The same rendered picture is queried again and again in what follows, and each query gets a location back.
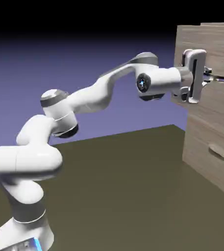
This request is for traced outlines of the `light wood cabinet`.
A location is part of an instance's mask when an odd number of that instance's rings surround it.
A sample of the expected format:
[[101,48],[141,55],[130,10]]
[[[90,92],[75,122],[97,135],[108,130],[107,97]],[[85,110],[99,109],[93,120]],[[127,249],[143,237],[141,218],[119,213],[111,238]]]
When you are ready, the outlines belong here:
[[[174,65],[185,49],[206,50],[206,66],[224,75],[224,23],[179,25]],[[198,104],[182,106],[188,110],[183,160],[224,192],[224,83],[212,81]]]

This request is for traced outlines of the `light wood drawer front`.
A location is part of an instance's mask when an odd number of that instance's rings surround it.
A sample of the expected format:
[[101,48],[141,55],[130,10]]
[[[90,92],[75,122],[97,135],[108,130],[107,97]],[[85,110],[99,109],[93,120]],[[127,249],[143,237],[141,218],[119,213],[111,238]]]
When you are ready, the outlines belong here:
[[188,115],[183,161],[224,192],[224,161],[208,151],[209,144],[224,149],[224,126]]
[[[186,49],[204,49],[206,66],[215,75],[224,75],[224,26],[180,25],[177,28],[174,65],[181,65]],[[212,81],[201,93],[198,104],[182,103],[189,113],[224,127],[224,83]]]

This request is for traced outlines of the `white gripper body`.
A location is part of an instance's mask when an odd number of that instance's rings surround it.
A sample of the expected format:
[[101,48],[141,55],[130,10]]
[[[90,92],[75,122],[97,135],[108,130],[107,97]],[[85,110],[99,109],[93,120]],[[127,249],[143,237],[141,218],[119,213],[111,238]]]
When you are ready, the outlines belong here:
[[206,51],[203,49],[186,49],[182,55],[182,66],[187,67],[193,75],[188,103],[197,104],[201,98]]

